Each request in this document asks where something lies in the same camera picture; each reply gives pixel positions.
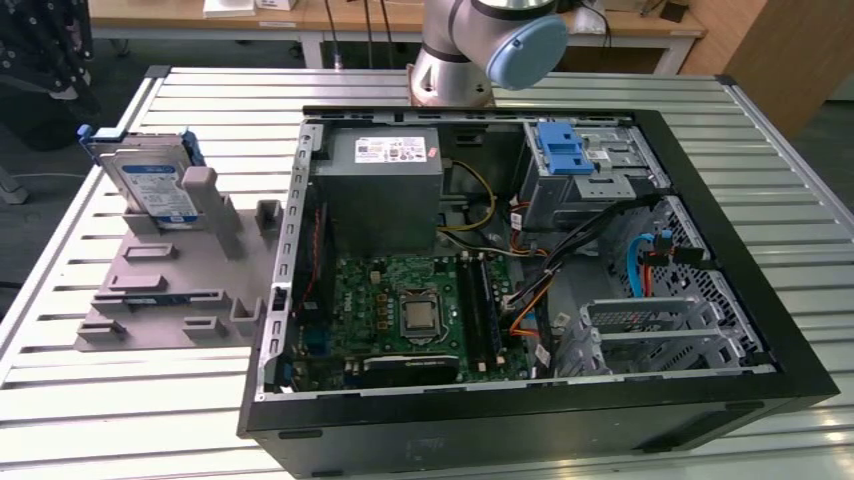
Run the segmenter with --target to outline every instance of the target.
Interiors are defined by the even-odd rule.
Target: white label
[[[587,160],[609,160],[608,152],[604,150],[587,150]]]
[[[521,231],[521,215],[517,213],[509,214],[509,228]]]
[[[257,26],[272,28],[296,28],[296,24],[293,22],[257,22]]]
[[[533,354],[536,355],[536,358],[543,363],[543,365],[548,366],[548,363],[551,362],[551,354],[545,350],[545,347],[543,347],[541,343],[536,344],[536,350],[533,351]]]
[[[568,323],[569,323],[569,316],[565,313],[560,312],[555,316],[555,319],[551,322],[551,326],[555,328],[563,328],[568,325]]]
[[[128,298],[124,303],[128,305],[153,305],[157,301],[153,298]]]
[[[121,167],[128,187],[148,215],[174,228],[185,228],[199,219],[189,195],[178,187],[178,173],[172,165],[124,165]]]
[[[424,137],[361,137],[356,140],[356,163],[425,161]]]

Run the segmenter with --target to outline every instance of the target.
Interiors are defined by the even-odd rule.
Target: power supply label
[[[172,165],[122,165],[121,171],[136,200],[165,228],[185,228],[199,219]]]
[[[425,161],[424,137],[361,137],[356,140],[356,163]]]

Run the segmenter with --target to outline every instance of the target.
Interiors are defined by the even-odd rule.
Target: cpu socket
[[[408,289],[400,295],[400,336],[423,345],[441,333],[439,297],[432,289]]]

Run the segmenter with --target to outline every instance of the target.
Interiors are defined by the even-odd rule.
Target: yellow wire
[[[471,175],[477,179],[477,181],[480,182],[480,185],[483,185],[483,188],[485,188],[485,191],[489,194],[489,211],[485,214],[485,217],[483,217],[483,220],[480,220],[479,222],[472,223],[471,225],[451,225],[451,226],[447,226],[447,227],[439,227],[439,231],[441,231],[441,232],[464,232],[464,231],[468,231],[468,230],[473,230],[475,228],[477,228],[479,226],[484,225],[491,220],[492,215],[495,215],[495,195],[492,194],[492,189],[489,188],[489,184],[485,183],[485,180],[483,179],[483,177],[475,171],[473,168],[471,168],[463,162],[459,162],[456,160],[453,160],[451,163],[453,163],[453,165],[459,165],[465,170],[468,170],[468,173],[471,173]]]

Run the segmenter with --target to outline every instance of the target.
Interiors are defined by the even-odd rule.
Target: aluminum extrusion table
[[[403,478],[851,478],[854,221],[738,87],[710,77],[555,74],[495,94],[499,106],[662,111],[842,394],[690,452]],[[305,104],[404,105],[404,73],[173,68],[144,79],[118,127],[189,126],[240,208],[284,199]],[[0,475],[287,478],[235,436],[248,348],[72,349],[125,232],[122,208],[94,168],[0,325]]]

